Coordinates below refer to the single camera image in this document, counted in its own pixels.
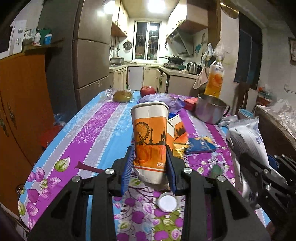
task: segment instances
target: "picture frame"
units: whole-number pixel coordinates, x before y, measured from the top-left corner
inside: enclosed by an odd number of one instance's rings
[[[296,39],[289,38],[290,63],[296,65]]]

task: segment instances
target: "wok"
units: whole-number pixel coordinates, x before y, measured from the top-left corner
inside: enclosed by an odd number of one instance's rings
[[[160,58],[166,58],[168,59],[169,63],[173,64],[183,64],[185,62],[184,59],[181,59],[179,56],[175,56],[172,54],[173,57],[160,57]]]

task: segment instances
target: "red apple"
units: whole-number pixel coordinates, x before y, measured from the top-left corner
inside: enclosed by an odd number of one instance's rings
[[[140,89],[140,95],[141,97],[144,97],[146,95],[154,95],[155,94],[155,89],[152,86],[143,86]]]

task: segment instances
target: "ceiling light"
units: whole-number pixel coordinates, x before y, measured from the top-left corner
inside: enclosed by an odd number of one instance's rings
[[[162,13],[165,9],[164,0],[149,0],[148,10],[152,13]]]
[[[149,25],[149,31],[156,31],[158,29],[155,25]]]
[[[113,14],[113,10],[115,8],[115,0],[104,0],[103,7],[106,14]]]

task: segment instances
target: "refrigerator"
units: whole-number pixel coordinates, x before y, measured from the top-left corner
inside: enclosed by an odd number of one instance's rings
[[[52,108],[69,121],[98,93],[110,87],[112,15],[103,0],[51,0],[44,3],[38,28],[50,28],[61,47],[46,54]]]

